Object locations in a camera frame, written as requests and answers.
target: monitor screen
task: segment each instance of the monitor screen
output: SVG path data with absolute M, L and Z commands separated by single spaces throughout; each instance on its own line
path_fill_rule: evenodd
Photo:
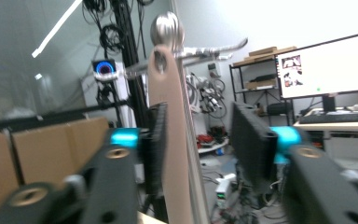
M 358 91 L 358 35 L 275 55 L 283 99 Z

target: metal shelving unit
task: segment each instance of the metal shelving unit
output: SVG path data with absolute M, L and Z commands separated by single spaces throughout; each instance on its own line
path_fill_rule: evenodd
M 234 100 L 237 101 L 237 94 L 242 94 L 243 96 L 243 102 L 246 104 L 250 104 L 246 102 L 246 93 L 249 92 L 261 92 L 261 94 L 258 96 L 258 98 L 252 102 L 252 105 L 257 104 L 263 97 L 265 97 L 266 99 L 266 103 L 267 105 L 269 105 L 269 97 L 271 97 L 272 99 L 274 99 L 277 102 L 281 102 L 281 103 L 285 103 L 285 105 L 287 106 L 287 102 L 290 102 L 290 108 L 286 108 L 286 114 L 284 114 L 286 116 L 286 122 L 287 125 L 290 126 L 291 122 L 290 122 L 290 118 L 292 117 L 292 124 L 294 124 L 295 121 L 295 112 L 293 109 L 293 100 L 282 100 L 279 99 L 276 95 L 272 94 L 271 91 L 277 90 L 277 87 L 266 87 L 265 89 L 260 89 L 260 90 L 246 90 L 244 85 L 243 85 L 243 73 L 241 71 L 241 68 L 245 67 L 245 66 L 251 66 L 254 64 L 258 64 L 258 63 L 267 63 L 267 62 L 272 62 L 273 59 L 266 59 L 266 60 L 262 60 L 262 61 L 258 61 L 258 62 L 253 62 L 253 63 L 243 63 L 243 64 L 239 64 L 239 65 L 230 65 L 229 66 L 229 73 L 231 75 L 231 84 L 232 84 L 232 90 L 233 90 L 233 94 L 234 94 Z M 235 85 L 234 85 L 234 76 L 233 76 L 233 70 L 234 69 L 238 69 L 240 72 L 240 80 L 241 80 L 241 90 L 240 91 L 236 91 L 235 89 Z M 268 124 L 271 125 L 271 116 L 277 116 L 277 115 L 269 115 L 266 114 L 266 116 L 268 117 Z

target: floor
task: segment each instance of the floor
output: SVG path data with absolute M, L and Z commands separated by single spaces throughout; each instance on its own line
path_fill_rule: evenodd
M 224 219 L 219 216 L 219 209 L 216 205 L 215 190 L 217 187 L 216 178 L 221 175 L 235 174 L 236 159 L 230 147 L 225 149 L 225 155 L 217 156 L 214 152 L 200 154 L 200 165 L 204 180 L 205 194 L 209 213 L 211 214 L 212 223 L 226 223 Z M 228 204 L 234 204 L 230 208 L 229 214 L 232 216 L 240 216 L 243 214 L 244 209 L 238 203 L 238 192 L 231 195 Z M 282 207 L 278 204 L 273 204 L 270 207 L 261 210 L 253 210 L 254 216 L 257 216 L 258 223 L 260 224 L 279 224 L 288 223 Z M 237 221 L 236 223 L 246 223 L 244 221 Z

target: shelf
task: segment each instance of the shelf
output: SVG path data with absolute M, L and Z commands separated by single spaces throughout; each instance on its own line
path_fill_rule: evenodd
M 251 92 L 251 91 L 270 91 L 270 90 L 278 90 L 278 87 L 272 87 L 272 86 L 268 86 L 265 89 L 258 89 L 258 90 L 248 90 L 248 89 L 243 89 L 241 91 L 236 91 L 235 93 L 244 93 L 244 92 Z
M 205 153 L 205 152 L 214 151 L 214 150 L 217 150 L 220 147 L 224 147 L 227 144 L 228 144 L 228 138 L 226 138 L 225 141 L 222 144 L 216 144 L 216 145 L 213 145 L 212 147 L 200 148 L 199 153 Z
M 257 115 L 258 117 L 260 117 L 260 118 L 266 118 L 266 117 L 268 117 L 268 116 L 270 116 L 270 117 L 286 117 L 286 116 L 289 116 L 289 115 L 287 115 L 287 114 L 279 114 L 279 115 L 269 115 L 269 114 L 262 114 L 262 115 Z
M 267 62 L 273 62 L 274 59 L 266 59 L 266 60 L 261 60 L 261 61 L 257 61 L 257 62 L 252 62 L 252 63 L 243 63 L 243 64 L 238 64 L 238 65 L 231 65 L 231 68 L 241 68 L 244 66 L 249 66 L 249 65 L 254 65 L 254 64 L 258 64 L 258 63 L 267 63 Z

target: keyboard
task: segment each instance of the keyboard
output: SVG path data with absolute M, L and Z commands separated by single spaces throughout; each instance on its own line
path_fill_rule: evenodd
M 340 123 L 340 122 L 358 122 L 358 113 L 352 114 L 335 114 L 335 115 L 308 115 L 301 117 L 298 120 L 300 124 L 313 124 L 313 123 Z

